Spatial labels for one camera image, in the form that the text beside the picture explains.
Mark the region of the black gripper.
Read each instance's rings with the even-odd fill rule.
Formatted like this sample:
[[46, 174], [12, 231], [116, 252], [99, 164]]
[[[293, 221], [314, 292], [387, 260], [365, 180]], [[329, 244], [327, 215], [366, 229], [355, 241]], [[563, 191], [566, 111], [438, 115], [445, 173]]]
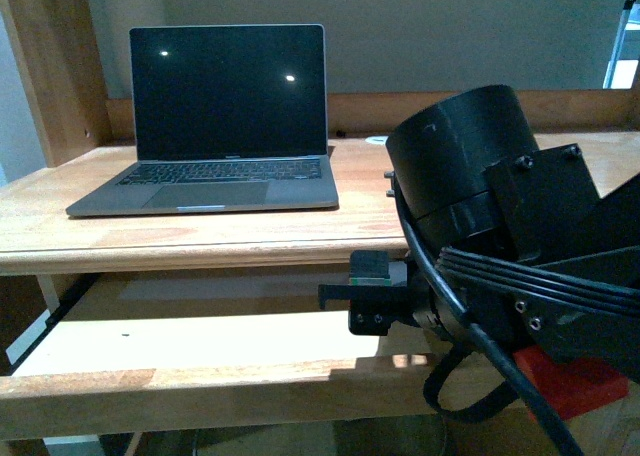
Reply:
[[354, 335], [386, 336], [395, 323], [434, 333], [442, 341], [469, 341], [470, 310], [431, 262], [424, 271], [413, 255], [396, 264], [383, 251], [350, 256], [346, 284], [318, 286], [319, 308], [348, 303]]

